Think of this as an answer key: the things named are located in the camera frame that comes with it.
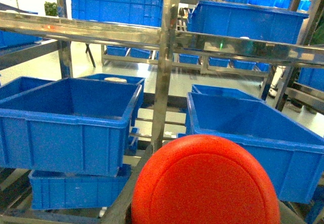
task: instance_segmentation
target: orange disc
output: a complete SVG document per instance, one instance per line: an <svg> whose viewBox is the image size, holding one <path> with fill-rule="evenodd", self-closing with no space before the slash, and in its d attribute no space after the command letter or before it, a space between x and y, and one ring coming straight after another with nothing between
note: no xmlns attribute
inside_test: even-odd
<svg viewBox="0 0 324 224"><path fill-rule="evenodd" d="M174 140L146 163L135 185L133 224L279 224L273 185L259 162L220 137Z"/></svg>

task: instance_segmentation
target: stainless steel shelf rack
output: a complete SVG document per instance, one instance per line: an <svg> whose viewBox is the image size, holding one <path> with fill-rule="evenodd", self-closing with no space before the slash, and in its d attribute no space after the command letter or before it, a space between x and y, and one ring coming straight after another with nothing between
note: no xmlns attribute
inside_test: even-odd
<svg viewBox="0 0 324 224"><path fill-rule="evenodd" d="M290 10L296 10L299 1L292 0ZM98 219L95 215L92 215L93 211L98 213L98 209L87 214L82 213L81 210L71 210L62 214L56 211L43 212L26 209L22 206L26 196L30 193L30 186L23 177L19 178L16 184L10 185L7 191L2 190L0 192L0 201L5 203L0 207L0 223L1 221L3 223L51 224L131 223L129 219L129 204L139 171L151 154L162 146L163 141L170 140L164 138L165 124L183 125L182 122L166 122L167 111L184 112L183 110L186 108L185 98L169 96L172 67L179 66L179 63L173 62L173 53L202 56L202 66L197 65L197 69L207 71L221 70L220 68L209 67L204 63L209 56L271 64L271 72L265 77L265 83L260 92L260 97L263 99L267 96L277 65L292 68L324 68L324 49L321 48L178 31L176 21L178 19L178 5L180 2L183 1L164 0L163 24L161 28L70 20L66 18L65 0L58 0L60 18L0 12L0 29L2 30L59 40L58 47L63 77L72 76L70 41L142 48L156 50L160 53L159 61L145 61L148 64L157 64L158 67L155 94L145 94L144 96L144 107L154 109L153 119L139 119L152 122L152 135L140 136L142 138L150 138L151 141L140 142L142 149L148 148L138 164L139 156L125 160L128 163L133 162L134 165L137 164L137 167L122 194L107 213L101 219ZM309 37L313 32L311 28L314 27L318 20L318 9L320 8L320 2L312 4L310 25L304 32L306 37ZM253 47L252 53L251 50L246 50L247 41L249 46ZM11 172L7 169L3 169L3 171L4 178L9 176L8 174ZM292 212L289 212L284 206L281 204L280 206L282 210L281 223L303 223L302 220Z"/></svg>

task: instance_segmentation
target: shelf leg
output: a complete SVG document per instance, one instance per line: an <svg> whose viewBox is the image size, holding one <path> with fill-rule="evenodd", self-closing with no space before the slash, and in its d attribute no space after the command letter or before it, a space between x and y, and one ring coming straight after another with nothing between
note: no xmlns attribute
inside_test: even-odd
<svg viewBox="0 0 324 224"><path fill-rule="evenodd" d="M154 152L162 147L179 2L164 0L151 139Z"/></svg>
<svg viewBox="0 0 324 224"><path fill-rule="evenodd" d="M66 0L57 0L57 12L60 18L67 18ZM60 40L58 47L62 78L73 77L71 42Z"/></svg>

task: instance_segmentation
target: metal trolley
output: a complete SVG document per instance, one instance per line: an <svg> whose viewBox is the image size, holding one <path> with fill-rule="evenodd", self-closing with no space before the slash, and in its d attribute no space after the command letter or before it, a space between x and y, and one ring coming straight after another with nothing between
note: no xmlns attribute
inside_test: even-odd
<svg viewBox="0 0 324 224"><path fill-rule="evenodd" d="M30 196L31 188L28 182L28 172L22 174L17 180L0 191L0 223L131 223L130 203L137 176L151 154L163 145L165 124L184 125L183 122L167 122L166 113L184 112L187 107L183 97L169 96L169 85L172 68L184 67L198 69L205 72L223 71L238 73L233 68L212 68L206 63L209 56L218 58L231 58L246 61L257 61L271 64L268 74L264 77L264 83L259 97L266 99L270 85L278 65L287 66L288 70L279 84L279 93L276 99L276 108L282 105L291 88L291 78L295 67L324 67L324 49L304 46L308 45L313 35L316 24L322 14L324 0L313 0L310 7L310 19L307 28L303 32L300 45L283 44L259 40L250 40L253 53L248 53L243 46L246 39L199 34L177 30L179 3L196 4L197 0L164 0L163 22L161 28L144 27L138 25L123 25L99 23L92 21L79 21L67 19L66 2L58 0L59 16L41 17L27 14L12 14L0 12L0 29L18 33L32 34L40 37L58 40L59 58L62 77L72 77L72 60L70 53L70 41L79 41L87 44L110 44L116 46L141 48L159 51L159 61L136 60L136 63L157 65L157 79L155 94L145 94L144 107L153 109L153 119L138 119L152 122L151 136L137 134L135 136L150 139L140 141L141 157L125 157L127 163L137 165L134 172L122 191L102 218L97 218L99 210L66 210L66 211L33 211L23 207L25 199ZM296 11L300 0L292 0L289 10ZM221 49L220 44L229 46ZM174 53L186 53L201 56L202 65L182 65L173 62ZM14 169L1 169L0 182L8 181ZM303 223L292 211L280 203L281 223Z"/></svg>

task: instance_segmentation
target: reflective metal surface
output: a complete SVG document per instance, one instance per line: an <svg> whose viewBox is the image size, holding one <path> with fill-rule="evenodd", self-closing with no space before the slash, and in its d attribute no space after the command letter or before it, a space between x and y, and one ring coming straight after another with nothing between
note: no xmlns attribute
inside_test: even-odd
<svg viewBox="0 0 324 224"><path fill-rule="evenodd" d="M180 0L164 0L152 124L153 152L162 147Z"/></svg>
<svg viewBox="0 0 324 224"><path fill-rule="evenodd" d="M54 39L0 51L0 70L16 66L58 50Z"/></svg>
<svg viewBox="0 0 324 224"><path fill-rule="evenodd" d="M67 18L66 0L57 0L57 13L60 18ZM62 78L73 77L71 42L59 40L58 47Z"/></svg>
<svg viewBox="0 0 324 224"><path fill-rule="evenodd" d="M158 50L160 28L0 12L0 29L47 38ZM324 49L176 31L175 53L322 67Z"/></svg>

